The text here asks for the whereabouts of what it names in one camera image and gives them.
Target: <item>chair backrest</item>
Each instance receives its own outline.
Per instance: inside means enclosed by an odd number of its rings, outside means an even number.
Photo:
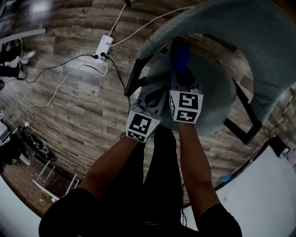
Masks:
[[[232,108],[236,97],[235,84],[220,64],[210,62],[194,52],[191,52],[186,65],[195,78],[193,84],[198,85],[198,88],[203,92],[203,104],[195,124],[196,130],[199,136],[212,135],[223,125]],[[167,53],[160,56],[151,65],[142,92],[151,87],[165,86],[170,88],[173,74],[174,69],[170,55]],[[141,105],[146,107],[144,100],[142,101]],[[161,125],[178,131],[179,123],[173,120],[169,104],[169,96],[167,96],[161,112]]]
[[[210,0],[160,27],[144,44],[138,59],[158,53],[171,39],[210,34],[235,45],[253,72],[257,119],[263,123],[280,95],[296,81],[296,26],[269,0]]]

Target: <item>forearm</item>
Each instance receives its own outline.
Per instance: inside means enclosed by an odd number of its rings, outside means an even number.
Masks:
[[[188,184],[211,183],[211,169],[193,124],[180,123],[181,169]]]
[[[78,187],[87,189],[99,199],[102,192],[118,176],[136,145],[136,140],[123,137],[92,165]]]
[[[181,170],[193,214],[201,215],[220,201],[211,181],[211,169],[193,124],[179,125]]]

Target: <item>white power strip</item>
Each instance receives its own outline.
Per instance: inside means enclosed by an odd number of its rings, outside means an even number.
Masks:
[[[109,52],[109,49],[113,43],[113,40],[114,38],[108,36],[108,35],[103,35],[102,38],[101,38],[101,41],[99,43],[99,46],[97,48],[97,51],[96,51],[96,55],[99,56],[98,59],[96,59],[96,61],[98,62],[104,62],[106,60],[105,57],[102,57],[101,56],[101,53],[105,53],[106,55],[108,54]]]

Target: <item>black pants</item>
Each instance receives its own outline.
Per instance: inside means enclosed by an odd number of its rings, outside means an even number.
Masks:
[[[104,194],[103,212],[121,221],[180,223],[182,184],[172,131],[162,126],[155,131],[153,158],[143,184],[144,148],[139,142]]]
[[[9,51],[0,52],[0,64],[11,62],[19,55],[19,49],[12,48]],[[7,66],[0,66],[0,76],[18,77],[19,67],[11,68]]]

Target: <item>power cable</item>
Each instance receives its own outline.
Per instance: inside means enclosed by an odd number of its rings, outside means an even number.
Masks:
[[[4,81],[4,84],[5,83],[8,83],[8,82],[10,82],[10,81],[13,81],[13,80],[16,80],[17,78],[13,78],[13,79],[11,79],[11,80],[9,80],[9,81]]]
[[[119,14],[119,16],[118,16],[118,18],[117,18],[115,24],[114,24],[114,26],[113,26],[112,29],[111,29],[111,32],[110,32],[109,36],[111,35],[111,33],[112,33],[112,31],[113,31],[115,25],[116,25],[117,22],[119,21],[119,18],[120,18],[120,16],[121,16],[123,10],[125,9],[125,7],[126,7],[126,4],[123,6],[123,8],[122,8],[122,10],[121,10],[121,12],[120,12],[120,14]],[[145,28],[147,25],[151,24],[152,22],[154,22],[155,20],[157,20],[157,19],[159,19],[159,18],[165,17],[165,16],[167,16],[167,15],[169,15],[169,14],[172,14],[172,13],[174,13],[174,12],[177,12],[177,11],[180,11],[180,10],[189,9],[189,8],[192,8],[192,7],[195,7],[195,6],[187,6],[187,7],[178,8],[178,9],[176,9],[176,10],[174,10],[174,11],[169,12],[169,13],[166,13],[166,14],[163,14],[163,15],[161,15],[161,16],[155,17],[154,19],[152,19],[151,21],[149,21],[147,24],[143,25],[141,28],[139,28],[139,29],[136,30],[134,33],[132,33],[130,36],[126,37],[125,39],[123,39],[123,40],[121,40],[121,41],[119,41],[119,42],[117,42],[117,43],[115,43],[115,44],[110,45],[110,47],[113,47],[113,46],[115,46],[115,45],[118,45],[118,44],[120,44],[120,43],[122,43],[122,42],[128,40],[129,38],[133,37],[137,32],[139,32],[141,29]]]
[[[74,59],[76,59],[76,58],[78,58],[78,57],[82,57],[82,56],[90,56],[90,57],[92,57],[92,58],[94,58],[94,59],[98,59],[99,58],[99,56],[95,56],[95,55],[91,55],[91,54],[82,54],[82,55],[79,55],[79,56],[76,56],[76,57],[74,57],[74,58],[72,58],[72,59],[70,59],[70,60],[68,60],[68,61],[66,61],[66,62],[64,62],[64,63],[62,63],[62,64],[60,64],[60,65],[57,65],[57,66],[53,66],[53,67],[49,67],[49,68],[45,68],[45,69],[43,69],[39,74],[38,74],[38,76],[35,78],[35,80],[33,80],[33,81],[27,81],[27,80],[25,80],[27,83],[29,83],[29,84],[31,84],[31,83],[34,83],[34,82],[36,82],[36,80],[40,77],[40,75],[45,71],[45,70],[48,70],[48,69],[55,69],[55,68],[57,68],[57,67],[60,67],[60,66],[63,66],[63,65],[65,65],[66,63],[68,63],[68,62],[70,62],[70,61],[72,61],[72,60],[74,60]],[[108,70],[108,66],[107,66],[107,64],[105,63],[105,62],[103,62],[104,64],[105,64],[105,66],[106,66],[106,72],[104,73],[104,74],[101,74],[100,72],[100,74],[101,75],[106,75],[106,73],[107,73],[107,70]]]
[[[48,105],[51,103],[51,101],[54,99],[54,97],[56,96],[56,93],[57,93],[58,89],[61,87],[62,84],[64,84],[64,82],[66,81],[66,79],[68,78],[68,76],[69,76],[70,74],[72,74],[72,73],[78,71],[82,66],[88,66],[88,67],[91,67],[91,68],[95,69],[95,68],[92,67],[92,66],[89,66],[89,65],[85,65],[85,64],[83,64],[83,65],[81,65],[79,68],[75,69],[74,71],[69,72],[69,73],[66,75],[65,79],[64,79],[64,80],[63,80],[63,81],[57,86],[54,95],[51,97],[51,99],[49,100],[49,102],[48,102],[47,104],[41,104],[41,105],[40,105],[40,104],[31,104],[31,105],[28,105],[28,101],[27,101],[27,99],[26,99],[25,97],[21,98],[20,95],[19,95],[19,93],[15,91],[16,101],[17,101],[18,103],[21,104],[23,110],[25,111],[25,113],[26,113],[26,115],[27,115],[27,117],[28,117],[28,123],[29,123],[29,124],[30,124],[31,121],[30,121],[30,117],[29,117],[29,115],[28,115],[28,113],[27,113],[27,109],[30,108],[30,107],[33,107],[33,106],[39,106],[39,107],[42,107],[42,106],[48,106]]]
[[[120,82],[121,82],[121,84],[122,84],[122,86],[123,86],[123,88],[124,88],[124,90],[126,89],[125,88],[125,85],[124,85],[124,83],[123,83],[123,81],[122,81],[122,78],[121,78],[121,75],[120,75],[120,73],[119,73],[119,70],[118,70],[118,68],[117,68],[117,66],[116,66],[116,64],[115,64],[115,62],[110,58],[110,57],[108,57],[105,53],[101,53],[101,56],[102,57],[106,57],[106,58],[108,58],[112,63],[113,63],[113,65],[114,65],[114,67],[115,67],[115,69],[116,69],[116,71],[117,71],[117,74],[118,74],[118,78],[119,78],[119,80],[120,80]],[[128,114],[130,113],[130,98],[128,97],[128,101],[129,101],[129,111],[128,111]]]

